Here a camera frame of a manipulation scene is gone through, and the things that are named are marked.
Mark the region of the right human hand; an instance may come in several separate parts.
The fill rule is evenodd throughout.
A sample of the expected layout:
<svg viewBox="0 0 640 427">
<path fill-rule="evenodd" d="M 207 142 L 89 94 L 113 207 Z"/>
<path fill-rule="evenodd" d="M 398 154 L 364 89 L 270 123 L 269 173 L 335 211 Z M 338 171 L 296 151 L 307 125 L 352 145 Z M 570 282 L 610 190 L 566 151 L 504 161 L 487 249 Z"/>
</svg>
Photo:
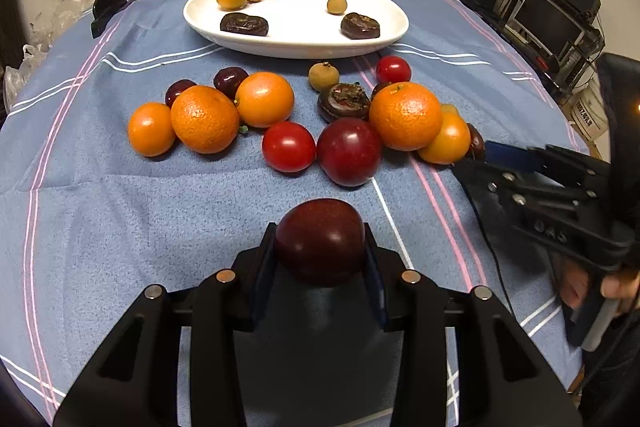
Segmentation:
<svg viewBox="0 0 640 427">
<path fill-rule="evenodd" d="M 582 265 L 565 259 L 562 261 L 559 294 L 570 309 L 578 309 L 594 283 Z M 620 315 L 639 309 L 639 271 L 623 269 L 610 273 L 600 282 L 600 294 L 605 299 L 618 300 L 616 314 Z"/>
</svg>

